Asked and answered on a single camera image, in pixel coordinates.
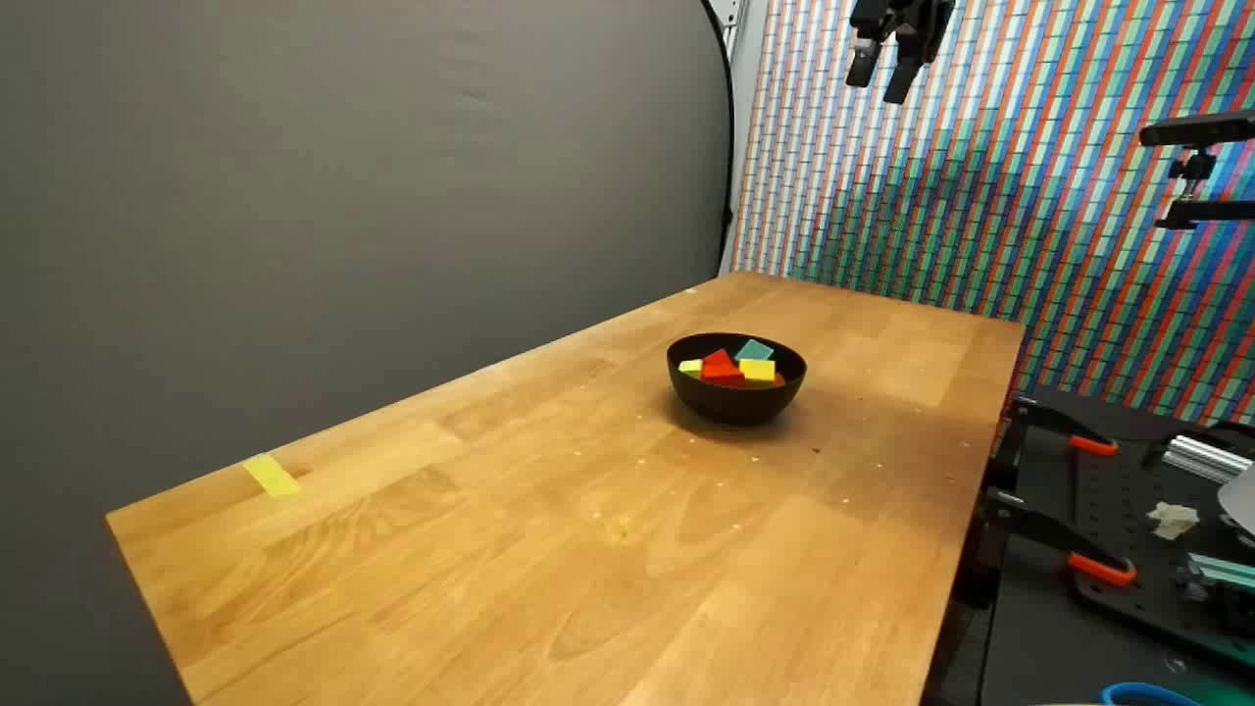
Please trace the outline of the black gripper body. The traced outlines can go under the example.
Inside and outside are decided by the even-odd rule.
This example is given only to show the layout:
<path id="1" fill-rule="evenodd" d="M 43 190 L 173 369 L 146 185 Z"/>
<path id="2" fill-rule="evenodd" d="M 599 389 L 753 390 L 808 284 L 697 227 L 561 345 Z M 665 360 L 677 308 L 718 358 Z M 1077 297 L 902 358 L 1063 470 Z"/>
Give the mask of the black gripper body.
<path id="1" fill-rule="evenodd" d="M 859 48 L 902 37 L 915 57 L 932 57 L 956 0 L 856 0 L 850 28 Z"/>

